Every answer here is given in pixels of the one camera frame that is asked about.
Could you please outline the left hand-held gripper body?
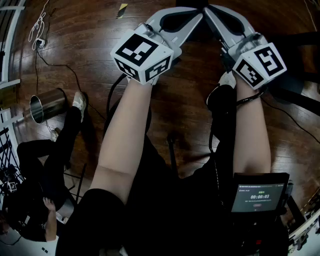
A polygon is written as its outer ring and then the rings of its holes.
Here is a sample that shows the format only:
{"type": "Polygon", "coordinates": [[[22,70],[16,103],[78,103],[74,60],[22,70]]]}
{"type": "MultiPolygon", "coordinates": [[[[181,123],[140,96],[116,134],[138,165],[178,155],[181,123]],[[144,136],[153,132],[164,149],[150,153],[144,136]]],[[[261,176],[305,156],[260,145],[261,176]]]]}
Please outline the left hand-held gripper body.
{"type": "Polygon", "coordinates": [[[153,83],[181,54],[179,46],[146,23],[128,29],[110,52],[117,68],[143,85],[153,83]]]}

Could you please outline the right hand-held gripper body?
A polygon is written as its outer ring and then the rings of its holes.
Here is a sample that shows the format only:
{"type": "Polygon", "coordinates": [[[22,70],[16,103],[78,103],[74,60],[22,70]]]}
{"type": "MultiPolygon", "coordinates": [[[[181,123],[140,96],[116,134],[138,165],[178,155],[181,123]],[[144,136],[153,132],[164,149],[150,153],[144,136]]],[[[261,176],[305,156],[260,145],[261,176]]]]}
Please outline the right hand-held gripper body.
{"type": "Polygon", "coordinates": [[[222,59],[228,72],[238,74],[254,90],[287,71],[275,45],[258,32],[225,51],[222,59]]]}

